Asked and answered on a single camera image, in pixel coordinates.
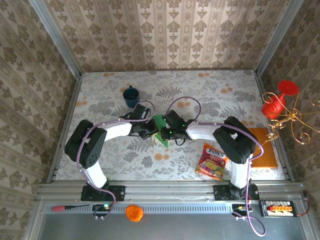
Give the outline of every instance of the patterned wall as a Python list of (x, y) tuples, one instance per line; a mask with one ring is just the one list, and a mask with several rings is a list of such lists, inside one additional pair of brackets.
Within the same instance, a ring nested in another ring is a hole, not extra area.
[[(305, 0), (282, 42), (262, 75), (267, 91), (277, 91), (277, 83), (289, 79), (300, 87), (297, 103), (303, 113), (320, 111), (310, 104), (320, 100), (320, 1)], [(320, 129), (320, 114), (305, 115), (304, 120)], [(282, 133), (287, 156), (297, 181), (304, 181), (313, 210), (320, 226), (320, 133), (295, 125), (296, 136), (311, 135), (308, 145), (301, 145), (291, 137), (289, 127)]]
[(0, 239), (20, 239), (74, 78), (27, 0), (0, 1)]
[(82, 72), (253, 69), (289, 0), (45, 0)]

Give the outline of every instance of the floral tablecloth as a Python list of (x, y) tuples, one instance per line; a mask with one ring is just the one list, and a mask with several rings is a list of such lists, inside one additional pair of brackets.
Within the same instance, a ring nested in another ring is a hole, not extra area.
[[(96, 124), (130, 112), (122, 96), (129, 85), (139, 90), (141, 100), (154, 103), (156, 114), (164, 114), (176, 98), (190, 96), (201, 102), (199, 121), (222, 122), (228, 116), (235, 116), (248, 128), (267, 126), (252, 70), (96, 72), (82, 75), (67, 139), (83, 119)], [(188, 120), (196, 116), (199, 106), (183, 98), (173, 109)], [(110, 180), (206, 180), (210, 178), (195, 172), (204, 142), (187, 140), (183, 146), (177, 146), (170, 141), (166, 148), (155, 137), (146, 140), (118, 137), (104, 143), (99, 163)], [(207, 142), (219, 149), (216, 142)], [(276, 158), (278, 168), (254, 168), (251, 178), (285, 179), (277, 153)], [(229, 161), (223, 178), (229, 180), (230, 173)], [(75, 162), (63, 153), (56, 180), (79, 179), (82, 176)]]

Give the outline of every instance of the green block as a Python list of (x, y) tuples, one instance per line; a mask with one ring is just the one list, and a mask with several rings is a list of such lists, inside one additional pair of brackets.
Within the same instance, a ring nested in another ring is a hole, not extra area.
[[(156, 127), (160, 131), (161, 128), (165, 128), (167, 126), (166, 121), (162, 119), (163, 115), (154, 115), (152, 119), (155, 122)], [(168, 141), (163, 141), (161, 138), (160, 132), (158, 132), (155, 137), (167, 148), (168, 147)]]

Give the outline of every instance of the wooden board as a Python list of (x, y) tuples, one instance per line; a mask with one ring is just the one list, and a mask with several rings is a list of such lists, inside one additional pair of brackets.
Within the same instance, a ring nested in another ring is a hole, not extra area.
[[(263, 144), (267, 140), (268, 129), (267, 128), (249, 128), (249, 130), (256, 136), (258, 141)], [(278, 163), (272, 147), (271, 142), (267, 142), (264, 146), (264, 154), (252, 162), (253, 168), (277, 168)], [(253, 156), (256, 156), (260, 153), (258, 147), (255, 148)]]

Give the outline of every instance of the blue mug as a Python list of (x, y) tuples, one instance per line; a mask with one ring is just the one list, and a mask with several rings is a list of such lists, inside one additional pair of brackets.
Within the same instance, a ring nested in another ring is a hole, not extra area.
[(131, 85), (124, 90), (123, 97), (125, 104), (131, 109), (134, 109), (137, 103), (140, 102), (139, 91)]

